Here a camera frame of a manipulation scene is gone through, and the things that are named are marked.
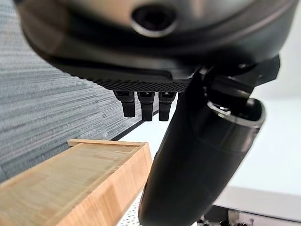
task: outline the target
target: wooden tray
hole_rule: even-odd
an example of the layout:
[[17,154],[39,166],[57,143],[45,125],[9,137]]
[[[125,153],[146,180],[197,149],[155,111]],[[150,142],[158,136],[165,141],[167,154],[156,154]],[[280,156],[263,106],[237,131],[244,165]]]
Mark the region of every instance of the wooden tray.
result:
[[0,184],[0,226],[115,226],[151,168],[147,143],[72,146]]

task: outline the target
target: perforated surface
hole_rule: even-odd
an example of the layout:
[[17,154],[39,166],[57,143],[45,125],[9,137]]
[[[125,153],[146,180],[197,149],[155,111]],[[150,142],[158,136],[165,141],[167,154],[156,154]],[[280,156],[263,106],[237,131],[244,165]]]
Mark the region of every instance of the perforated surface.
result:
[[177,82],[144,82],[144,81],[94,81],[106,89],[115,91],[138,91],[138,92],[184,92],[190,80]]
[[123,218],[116,226],[140,226],[138,219],[138,208],[141,199],[141,194],[136,198],[130,208],[127,210]]

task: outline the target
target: small black tab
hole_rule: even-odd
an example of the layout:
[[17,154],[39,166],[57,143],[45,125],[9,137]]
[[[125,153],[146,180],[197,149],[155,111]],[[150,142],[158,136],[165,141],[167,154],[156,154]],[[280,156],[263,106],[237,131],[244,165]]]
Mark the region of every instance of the small black tab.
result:
[[114,91],[116,98],[121,101],[124,117],[135,117],[135,96],[134,92]]
[[155,93],[138,92],[137,94],[141,104],[142,121],[152,121]]
[[171,103],[176,93],[159,93],[159,121],[168,121]]

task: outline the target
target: white surface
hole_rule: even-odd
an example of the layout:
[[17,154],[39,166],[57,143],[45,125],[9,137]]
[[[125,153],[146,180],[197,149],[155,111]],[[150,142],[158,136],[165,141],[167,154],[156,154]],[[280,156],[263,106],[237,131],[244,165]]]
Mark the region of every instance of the white surface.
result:
[[[253,93],[266,106],[266,122],[215,204],[301,221],[300,27],[301,5],[281,52],[278,79],[257,87]],[[167,126],[156,115],[153,122],[145,122],[122,140],[148,141],[154,157]]]

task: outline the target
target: gray fabric panel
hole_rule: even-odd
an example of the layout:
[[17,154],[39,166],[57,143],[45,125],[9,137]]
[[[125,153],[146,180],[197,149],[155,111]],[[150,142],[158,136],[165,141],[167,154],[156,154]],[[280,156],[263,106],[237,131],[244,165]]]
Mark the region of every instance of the gray fabric panel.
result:
[[12,1],[0,0],[0,182],[66,150],[70,138],[112,139],[140,119],[137,96],[136,117],[124,118],[112,91],[38,57]]

